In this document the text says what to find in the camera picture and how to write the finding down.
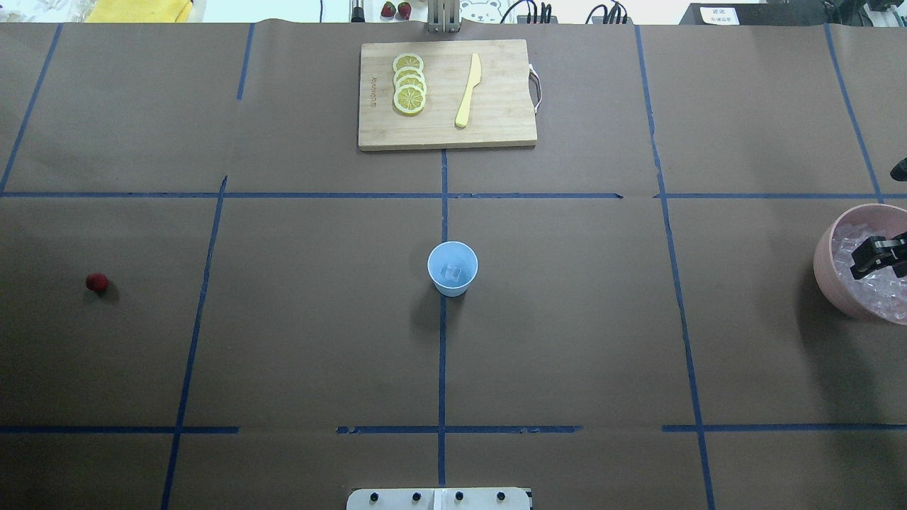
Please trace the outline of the clear ice cube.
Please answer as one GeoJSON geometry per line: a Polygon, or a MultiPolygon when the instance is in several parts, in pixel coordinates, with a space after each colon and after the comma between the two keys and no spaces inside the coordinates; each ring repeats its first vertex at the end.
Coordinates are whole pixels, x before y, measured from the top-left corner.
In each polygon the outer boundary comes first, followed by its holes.
{"type": "Polygon", "coordinates": [[[445,281],[447,286],[460,286],[460,281],[462,281],[463,267],[456,264],[445,264],[441,268],[441,279],[445,281]]]}

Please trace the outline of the light blue paper cup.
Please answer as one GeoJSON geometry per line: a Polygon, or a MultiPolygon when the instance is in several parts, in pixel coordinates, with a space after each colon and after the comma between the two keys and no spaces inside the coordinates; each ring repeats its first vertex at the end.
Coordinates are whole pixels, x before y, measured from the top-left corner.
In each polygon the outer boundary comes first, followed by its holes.
{"type": "Polygon", "coordinates": [[[456,298],[467,293],[479,272],[479,261],[466,243],[449,241],[435,246],[427,259],[427,272],[438,293],[456,298]]]}

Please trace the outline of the pink bowl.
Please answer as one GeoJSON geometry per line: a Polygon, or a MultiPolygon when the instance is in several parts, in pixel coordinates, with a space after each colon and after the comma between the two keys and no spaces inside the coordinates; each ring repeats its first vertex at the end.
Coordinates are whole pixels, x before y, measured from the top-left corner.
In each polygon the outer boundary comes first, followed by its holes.
{"type": "Polygon", "coordinates": [[[865,224],[881,230],[886,236],[905,233],[905,209],[896,205],[881,203],[863,203],[842,212],[826,227],[814,248],[812,269],[813,280],[820,288],[826,300],[836,308],[858,322],[876,324],[905,325],[905,319],[887,319],[862,304],[855,294],[846,286],[846,281],[853,281],[851,271],[843,277],[835,265],[836,230],[843,224],[865,224]]]}

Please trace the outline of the bamboo cutting board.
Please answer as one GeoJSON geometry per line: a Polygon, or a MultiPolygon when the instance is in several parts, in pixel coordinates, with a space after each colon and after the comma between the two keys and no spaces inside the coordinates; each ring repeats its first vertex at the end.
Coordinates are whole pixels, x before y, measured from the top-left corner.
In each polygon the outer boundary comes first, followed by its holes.
{"type": "Polygon", "coordinates": [[[538,141],[530,94],[530,59],[525,39],[365,43],[360,58],[359,148],[364,152],[403,149],[526,147],[538,141]],[[424,60],[427,105],[405,115],[394,108],[396,56],[411,52],[424,60]],[[466,129],[454,118],[466,87],[473,52],[480,55],[482,80],[474,89],[466,129]]]}

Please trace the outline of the yellow plastic knife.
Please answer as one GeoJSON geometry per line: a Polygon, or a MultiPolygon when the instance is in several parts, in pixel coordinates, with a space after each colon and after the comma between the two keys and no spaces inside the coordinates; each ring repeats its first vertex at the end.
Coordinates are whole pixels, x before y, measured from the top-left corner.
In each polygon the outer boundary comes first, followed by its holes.
{"type": "Polygon", "coordinates": [[[457,129],[466,129],[470,122],[474,89],[480,84],[480,80],[482,80],[482,62],[480,55],[473,52],[462,100],[456,112],[456,118],[454,118],[454,126],[457,129]]]}

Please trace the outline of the lemon slice nearest board centre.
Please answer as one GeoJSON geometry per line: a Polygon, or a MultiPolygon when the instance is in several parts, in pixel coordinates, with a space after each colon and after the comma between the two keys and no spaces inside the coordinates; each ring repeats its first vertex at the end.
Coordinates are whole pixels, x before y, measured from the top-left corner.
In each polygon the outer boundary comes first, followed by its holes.
{"type": "Polygon", "coordinates": [[[417,85],[402,85],[395,90],[394,108],[405,115],[415,115],[424,110],[427,104],[427,91],[417,85]]]}

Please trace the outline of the lemon slice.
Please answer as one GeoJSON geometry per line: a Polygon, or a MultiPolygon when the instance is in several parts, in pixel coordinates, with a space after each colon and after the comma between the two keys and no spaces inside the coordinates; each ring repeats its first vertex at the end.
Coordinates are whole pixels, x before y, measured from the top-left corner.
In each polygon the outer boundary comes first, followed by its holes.
{"type": "Polygon", "coordinates": [[[395,94],[401,93],[406,88],[417,89],[421,96],[427,93],[427,82],[422,75],[406,74],[395,81],[395,94]]]}
{"type": "Polygon", "coordinates": [[[394,82],[398,83],[406,77],[414,77],[420,81],[424,81],[424,74],[422,70],[417,67],[402,67],[399,68],[394,74],[394,82]]]}

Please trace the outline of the lemon slice nearest board edge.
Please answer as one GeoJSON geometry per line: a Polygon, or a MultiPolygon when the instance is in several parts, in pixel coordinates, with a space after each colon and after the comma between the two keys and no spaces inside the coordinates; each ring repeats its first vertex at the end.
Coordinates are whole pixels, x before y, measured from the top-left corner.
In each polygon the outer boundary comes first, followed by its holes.
{"type": "Polygon", "coordinates": [[[414,68],[415,70],[422,72],[422,70],[424,70],[424,60],[422,60],[420,55],[406,52],[405,54],[396,56],[392,67],[394,72],[399,72],[405,68],[414,68]]]}

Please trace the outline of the spare strawberry right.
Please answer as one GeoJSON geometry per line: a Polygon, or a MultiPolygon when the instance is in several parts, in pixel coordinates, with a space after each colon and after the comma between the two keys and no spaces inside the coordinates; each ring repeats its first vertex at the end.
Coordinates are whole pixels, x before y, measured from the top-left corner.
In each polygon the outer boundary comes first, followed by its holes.
{"type": "Polygon", "coordinates": [[[409,2],[400,2],[396,4],[396,16],[402,21],[411,19],[412,6],[409,2]]]}

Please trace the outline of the spare strawberry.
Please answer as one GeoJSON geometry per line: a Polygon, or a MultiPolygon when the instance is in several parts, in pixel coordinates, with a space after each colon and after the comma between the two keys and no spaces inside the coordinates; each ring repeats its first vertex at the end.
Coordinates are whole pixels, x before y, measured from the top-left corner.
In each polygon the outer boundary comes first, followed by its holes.
{"type": "Polygon", "coordinates": [[[409,2],[400,2],[396,4],[396,16],[402,21],[411,19],[412,6],[409,2]]]}
{"type": "Polygon", "coordinates": [[[381,7],[380,16],[382,19],[395,19],[398,8],[392,1],[385,1],[381,7]]]}

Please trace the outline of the spare strawberry left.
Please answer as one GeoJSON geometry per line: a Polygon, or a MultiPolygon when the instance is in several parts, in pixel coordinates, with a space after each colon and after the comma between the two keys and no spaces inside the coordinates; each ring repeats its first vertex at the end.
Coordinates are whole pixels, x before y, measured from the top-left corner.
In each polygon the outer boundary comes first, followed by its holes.
{"type": "Polygon", "coordinates": [[[392,1],[385,1],[381,7],[380,16],[382,19],[395,19],[398,8],[392,1]]]}

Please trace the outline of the red strawberry on table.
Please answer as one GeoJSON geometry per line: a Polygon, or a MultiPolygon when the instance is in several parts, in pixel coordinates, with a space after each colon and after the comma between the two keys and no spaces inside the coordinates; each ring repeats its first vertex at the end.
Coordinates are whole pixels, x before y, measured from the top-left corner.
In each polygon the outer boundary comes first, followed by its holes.
{"type": "Polygon", "coordinates": [[[110,280],[103,273],[91,273],[85,278],[85,287],[92,293],[103,294],[110,287],[110,280]]]}

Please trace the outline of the yellow cloth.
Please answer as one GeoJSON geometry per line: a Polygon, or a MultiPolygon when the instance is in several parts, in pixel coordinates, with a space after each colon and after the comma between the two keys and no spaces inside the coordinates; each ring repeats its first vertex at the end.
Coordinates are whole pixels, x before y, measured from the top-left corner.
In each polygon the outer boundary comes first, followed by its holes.
{"type": "Polygon", "coordinates": [[[97,1],[87,23],[183,23],[194,1],[97,1]]]}

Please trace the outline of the aluminium frame post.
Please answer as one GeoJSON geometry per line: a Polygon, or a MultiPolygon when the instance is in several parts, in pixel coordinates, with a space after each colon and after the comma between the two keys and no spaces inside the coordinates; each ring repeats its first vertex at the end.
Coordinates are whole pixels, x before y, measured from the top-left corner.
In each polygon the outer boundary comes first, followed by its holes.
{"type": "Polygon", "coordinates": [[[462,27],[461,2],[454,0],[427,1],[427,32],[457,33],[462,27]]]}

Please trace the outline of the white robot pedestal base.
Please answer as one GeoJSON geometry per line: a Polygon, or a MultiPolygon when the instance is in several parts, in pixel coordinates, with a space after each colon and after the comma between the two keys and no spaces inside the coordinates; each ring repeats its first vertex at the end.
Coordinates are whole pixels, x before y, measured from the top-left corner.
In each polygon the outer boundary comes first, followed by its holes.
{"type": "Polygon", "coordinates": [[[424,487],[356,489],[347,509],[532,509],[521,487],[424,487]]]}

